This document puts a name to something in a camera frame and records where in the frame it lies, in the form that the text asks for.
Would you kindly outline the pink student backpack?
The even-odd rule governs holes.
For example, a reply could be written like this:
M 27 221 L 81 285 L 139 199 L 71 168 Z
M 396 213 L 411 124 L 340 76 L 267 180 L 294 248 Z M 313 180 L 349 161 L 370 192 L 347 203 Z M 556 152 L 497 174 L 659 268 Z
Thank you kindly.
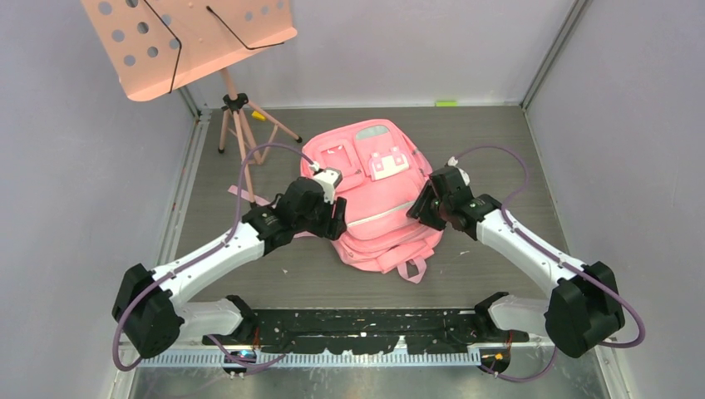
M 347 231 L 326 239 L 341 261 L 420 283 L 442 232 L 407 217 L 431 173 L 412 140 L 390 120 L 372 119 L 316 135 L 297 154 L 299 177 L 313 177 L 314 161 L 343 174 L 336 196 L 347 200 Z

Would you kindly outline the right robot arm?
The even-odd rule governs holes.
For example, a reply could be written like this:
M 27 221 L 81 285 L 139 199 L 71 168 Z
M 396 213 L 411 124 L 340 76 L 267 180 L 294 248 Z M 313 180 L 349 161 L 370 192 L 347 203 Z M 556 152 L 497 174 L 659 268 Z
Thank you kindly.
M 566 356 L 581 357 L 625 324 L 616 278 L 602 262 L 585 264 L 527 229 L 500 201 L 474 195 L 463 170 L 433 171 L 408 216 L 443 230 L 446 226 L 494 249 L 528 276 L 545 295 L 519 298 L 498 293 L 476 305 L 479 337 L 495 341 L 514 330 L 549 338 Z

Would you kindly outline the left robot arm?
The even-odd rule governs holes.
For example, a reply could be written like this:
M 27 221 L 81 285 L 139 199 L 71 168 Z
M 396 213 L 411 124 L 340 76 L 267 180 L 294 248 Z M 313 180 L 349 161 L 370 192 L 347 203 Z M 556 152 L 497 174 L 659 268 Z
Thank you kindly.
M 253 207 L 200 249 L 152 270 L 142 264 L 126 270 L 111 311 L 118 323 L 113 346 L 127 337 L 139 358 L 149 359 L 175 342 L 208 334 L 247 343 L 255 323 L 234 300 L 190 300 L 227 273 L 290 244 L 297 234 L 338 239 L 346 229 L 346 200 L 336 196 L 342 180 L 333 169 L 299 177 L 273 203 Z

